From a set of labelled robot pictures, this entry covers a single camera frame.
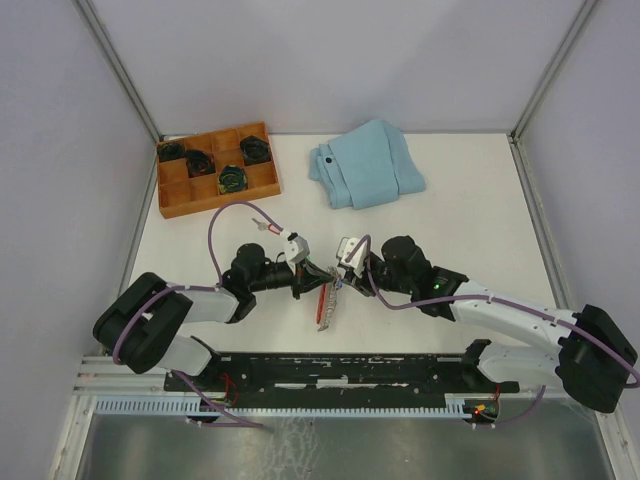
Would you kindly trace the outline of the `aluminium frame post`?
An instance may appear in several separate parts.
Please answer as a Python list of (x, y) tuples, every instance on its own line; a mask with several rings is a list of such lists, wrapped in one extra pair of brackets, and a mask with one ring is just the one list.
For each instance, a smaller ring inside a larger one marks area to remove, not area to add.
[(529, 97), (521, 115), (511, 130), (510, 138), (513, 143), (521, 141), (526, 134), (536, 113), (543, 105), (554, 82), (569, 60), (600, 4), (601, 2), (599, 0), (585, 0), (581, 2), (580, 8), (546, 64), (532, 95)]
[(142, 97), (140, 96), (127, 68), (117, 53), (104, 22), (92, 1), (72, 0), (71, 3), (85, 23), (89, 33), (97, 44), (104, 60), (109, 65), (122, 88), (127, 100), (135, 110), (146, 132), (154, 141), (162, 138), (162, 133), (153, 120)]

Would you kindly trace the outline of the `left aluminium frame post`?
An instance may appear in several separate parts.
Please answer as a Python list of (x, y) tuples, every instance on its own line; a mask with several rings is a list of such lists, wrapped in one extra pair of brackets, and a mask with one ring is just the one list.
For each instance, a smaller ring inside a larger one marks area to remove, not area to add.
[(97, 44), (104, 60), (109, 65), (122, 88), (127, 100), (135, 110), (146, 132), (154, 141), (162, 138), (162, 133), (153, 120), (142, 97), (140, 96), (127, 68), (117, 53), (104, 22), (92, 1), (72, 0), (71, 3), (85, 23), (89, 33)]

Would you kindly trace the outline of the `red handled metal keyring holder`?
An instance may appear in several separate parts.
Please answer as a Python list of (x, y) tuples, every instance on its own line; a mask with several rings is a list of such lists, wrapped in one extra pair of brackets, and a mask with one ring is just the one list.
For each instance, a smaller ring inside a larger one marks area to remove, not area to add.
[(336, 270), (336, 280), (332, 284), (326, 284), (321, 287), (320, 296), (316, 311), (316, 325), (317, 331), (321, 332), (327, 330), (330, 326), (331, 319), (338, 303), (338, 292), (336, 288), (336, 282), (341, 280), (340, 273)]

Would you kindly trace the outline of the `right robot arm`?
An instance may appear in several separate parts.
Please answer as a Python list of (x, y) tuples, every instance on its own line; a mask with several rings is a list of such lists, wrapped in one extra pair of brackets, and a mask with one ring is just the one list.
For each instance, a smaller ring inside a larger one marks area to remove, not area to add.
[(561, 388), (587, 408), (612, 413), (622, 393), (639, 386), (636, 350), (599, 307), (585, 305), (576, 312), (502, 296), (464, 274), (432, 265), (409, 236), (387, 240), (379, 255), (372, 252), (369, 236), (345, 237), (336, 258), (345, 283), (363, 295), (408, 296), (404, 304), (384, 301), (390, 310), (418, 309), (516, 340), (514, 346), (472, 344), (472, 358), (458, 368), (469, 390), (481, 391), (492, 382)]

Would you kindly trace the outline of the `black rolled belt middle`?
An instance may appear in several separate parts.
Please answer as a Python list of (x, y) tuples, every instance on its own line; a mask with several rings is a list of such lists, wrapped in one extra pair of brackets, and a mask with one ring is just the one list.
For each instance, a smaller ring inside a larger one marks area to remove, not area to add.
[(216, 172), (212, 156), (204, 151), (189, 149), (185, 151), (184, 157), (186, 159), (188, 176), (190, 178), (209, 175)]

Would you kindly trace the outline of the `black rolled belt far left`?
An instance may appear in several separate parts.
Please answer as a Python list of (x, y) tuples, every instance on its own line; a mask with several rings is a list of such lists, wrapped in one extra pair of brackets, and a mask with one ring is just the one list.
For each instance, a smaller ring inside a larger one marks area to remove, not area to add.
[(160, 163), (178, 160), (185, 155), (183, 145), (178, 141), (163, 142), (157, 145), (156, 154)]

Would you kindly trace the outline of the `right aluminium frame post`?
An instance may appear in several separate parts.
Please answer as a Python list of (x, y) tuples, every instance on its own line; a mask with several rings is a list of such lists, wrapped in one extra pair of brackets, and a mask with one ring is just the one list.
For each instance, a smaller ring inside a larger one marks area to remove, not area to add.
[(599, 0), (585, 0), (581, 2), (580, 8), (546, 64), (532, 95), (529, 97), (521, 115), (511, 130), (510, 138), (513, 143), (521, 141), (526, 134), (536, 113), (543, 105), (554, 82), (569, 60), (600, 4), (601, 2)]

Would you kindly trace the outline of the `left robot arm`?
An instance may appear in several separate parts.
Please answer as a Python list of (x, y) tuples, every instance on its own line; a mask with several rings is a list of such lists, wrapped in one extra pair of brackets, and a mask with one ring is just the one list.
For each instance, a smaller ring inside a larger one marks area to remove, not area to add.
[(204, 343), (179, 335), (185, 323), (233, 324), (257, 305), (257, 292), (288, 288), (294, 298), (336, 279), (308, 259), (299, 239), (285, 248), (284, 261), (272, 261), (256, 243), (237, 250), (218, 287), (177, 285), (153, 272), (142, 274), (98, 318), (94, 338), (115, 363), (136, 374), (154, 367), (178, 370), (198, 389), (209, 390), (221, 378), (221, 366)]

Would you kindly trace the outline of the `wooden compartment tray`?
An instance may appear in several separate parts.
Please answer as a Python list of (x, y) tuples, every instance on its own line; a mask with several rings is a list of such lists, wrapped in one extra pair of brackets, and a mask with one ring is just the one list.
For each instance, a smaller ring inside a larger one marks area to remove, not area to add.
[[(254, 166), (244, 164), (239, 143), (251, 135), (269, 143), (269, 162)], [(160, 163), (156, 154), (159, 211), (166, 219), (219, 208), (233, 201), (258, 200), (281, 193), (273, 149), (263, 122), (165, 140), (157, 143), (156, 147), (169, 141), (180, 142), (185, 151), (197, 149), (208, 153), (215, 163), (216, 172), (190, 178), (185, 157)], [(249, 182), (247, 190), (225, 195), (219, 193), (218, 175), (226, 165), (237, 165), (245, 170)]]

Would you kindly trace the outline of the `black rolled belt right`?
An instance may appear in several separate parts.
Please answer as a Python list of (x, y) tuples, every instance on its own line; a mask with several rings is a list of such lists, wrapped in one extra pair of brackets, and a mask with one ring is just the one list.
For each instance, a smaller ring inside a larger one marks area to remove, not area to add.
[(269, 143), (257, 136), (245, 137), (239, 145), (246, 166), (254, 166), (271, 160)]

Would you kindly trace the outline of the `black rolled belt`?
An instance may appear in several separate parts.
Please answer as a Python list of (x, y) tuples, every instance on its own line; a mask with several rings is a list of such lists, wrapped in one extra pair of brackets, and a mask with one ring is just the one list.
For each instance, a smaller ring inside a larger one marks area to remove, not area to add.
[(237, 165), (226, 165), (218, 175), (218, 189), (221, 195), (237, 193), (248, 189), (245, 170)]
[(183, 145), (178, 141), (163, 142), (157, 145), (156, 154), (160, 163), (178, 160), (185, 155)]
[(190, 178), (209, 175), (216, 172), (212, 156), (204, 151), (189, 149), (185, 151), (184, 157), (186, 159), (188, 176)]
[(257, 136), (245, 137), (239, 145), (246, 166), (254, 166), (271, 160), (269, 143)]

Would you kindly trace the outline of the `black rolled belt front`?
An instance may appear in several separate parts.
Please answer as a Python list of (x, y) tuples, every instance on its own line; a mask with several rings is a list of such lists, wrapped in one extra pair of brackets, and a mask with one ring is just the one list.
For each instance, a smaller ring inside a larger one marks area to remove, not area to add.
[(237, 193), (248, 189), (245, 170), (237, 165), (226, 165), (218, 175), (218, 189), (221, 195)]

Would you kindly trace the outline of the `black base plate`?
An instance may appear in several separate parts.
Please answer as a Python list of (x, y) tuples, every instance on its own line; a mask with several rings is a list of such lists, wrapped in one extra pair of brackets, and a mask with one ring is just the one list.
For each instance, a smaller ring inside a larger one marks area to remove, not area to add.
[(447, 395), (520, 391), (489, 380), (466, 354), (224, 353), (190, 381), (255, 409), (442, 407)]

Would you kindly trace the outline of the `light blue folded cloth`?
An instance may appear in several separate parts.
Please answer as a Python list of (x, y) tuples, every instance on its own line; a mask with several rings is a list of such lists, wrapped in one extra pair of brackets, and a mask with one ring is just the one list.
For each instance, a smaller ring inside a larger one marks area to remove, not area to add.
[(319, 144), (310, 153), (309, 178), (333, 209), (375, 207), (426, 189), (404, 134), (384, 120)]

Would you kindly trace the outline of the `key with red tag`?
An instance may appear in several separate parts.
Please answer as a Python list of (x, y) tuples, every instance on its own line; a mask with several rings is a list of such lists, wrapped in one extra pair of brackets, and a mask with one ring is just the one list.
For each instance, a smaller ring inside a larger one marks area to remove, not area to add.
[(268, 231), (275, 235), (280, 235), (282, 232), (282, 229), (273, 223), (258, 220), (257, 218), (253, 218), (252, 221), (256, 224), (259, 231)]

